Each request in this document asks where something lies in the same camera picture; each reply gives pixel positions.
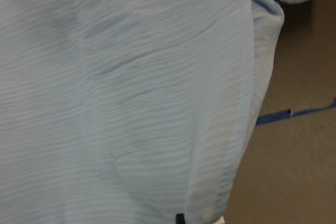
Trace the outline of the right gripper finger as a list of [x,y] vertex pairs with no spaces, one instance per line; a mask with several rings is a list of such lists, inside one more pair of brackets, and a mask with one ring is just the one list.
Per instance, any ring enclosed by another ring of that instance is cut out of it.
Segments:
[[185,224],[185,216],[184,214],[177,214],[175,217],[176,224]]

